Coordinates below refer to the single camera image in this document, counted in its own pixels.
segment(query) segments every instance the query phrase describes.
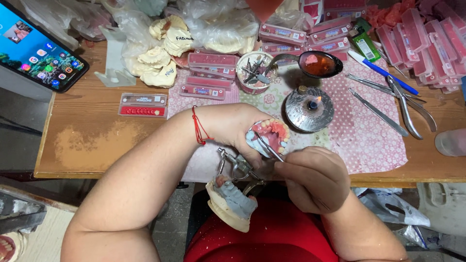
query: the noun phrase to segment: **red shirt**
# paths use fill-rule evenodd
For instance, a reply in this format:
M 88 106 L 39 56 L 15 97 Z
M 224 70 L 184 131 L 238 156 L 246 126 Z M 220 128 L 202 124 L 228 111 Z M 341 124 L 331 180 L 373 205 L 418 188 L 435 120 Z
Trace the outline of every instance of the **red shirt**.
M 312 215 L 292 203 L 258 199 L 249 232 L 215 214 L 194 235 L 185 262 L 338 262 Z

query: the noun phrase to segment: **smartphone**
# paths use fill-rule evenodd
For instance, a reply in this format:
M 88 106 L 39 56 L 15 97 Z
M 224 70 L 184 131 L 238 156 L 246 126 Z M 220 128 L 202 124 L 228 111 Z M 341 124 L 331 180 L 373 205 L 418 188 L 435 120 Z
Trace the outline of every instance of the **smartphone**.
M 66 92 L 89 64 L 0 0 L 0 66 L 58 93 Z

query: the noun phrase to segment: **instagram icon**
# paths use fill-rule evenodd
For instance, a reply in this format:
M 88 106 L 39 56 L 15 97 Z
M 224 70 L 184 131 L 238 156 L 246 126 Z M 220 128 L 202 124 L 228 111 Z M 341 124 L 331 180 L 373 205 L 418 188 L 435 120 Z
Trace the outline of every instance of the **instagram icon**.
M 29 69 L 31 69 L 31 66 L 29 66 L 28 64 L 23 64 L 21 66 L 21 69 L 24 70 L 24 71 L 29 71 Z

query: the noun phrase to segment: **wooden table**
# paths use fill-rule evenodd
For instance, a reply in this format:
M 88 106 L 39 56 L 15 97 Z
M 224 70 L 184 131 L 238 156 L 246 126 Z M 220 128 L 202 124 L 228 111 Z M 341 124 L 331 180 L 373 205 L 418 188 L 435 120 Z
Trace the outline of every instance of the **wooden table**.
M 148 87 L 139 79 L 136 86 L 105 87 L 94 71 L 105 71 L 106 42 L 83 49 L 82 57 L 91 69 L 68 92 L 52 96 L 34 170 L 36 178 L 98 179 L 113 162 L 165 121 L 120 117 L 117 111 L 122 93 L 168 94 L 168 90 Z M 407 83 L 417 86 L 415 81 Z M 444 95 L 427 87 L 417 89 L 428 102 L 425 108 L 437 122 L 437 133 L 466 128 L 461 92 Z M 466 158 L 441 155 L 434 145 L 436 133 L 430 132 L 416 111 L 410 113 L 424 140 L 404 138 L 408 162 L 387 172 L 353 174 L 353 186 L 415 187 L 416 182 L 466 182 Z

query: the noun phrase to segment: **phone screen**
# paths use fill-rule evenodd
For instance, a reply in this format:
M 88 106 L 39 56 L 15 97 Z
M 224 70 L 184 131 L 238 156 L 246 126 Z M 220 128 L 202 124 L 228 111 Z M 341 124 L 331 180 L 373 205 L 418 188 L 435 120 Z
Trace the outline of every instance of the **phone screen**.
M 84 63 L 0 3 L 0 63 L 52 90 L 81 75 Z

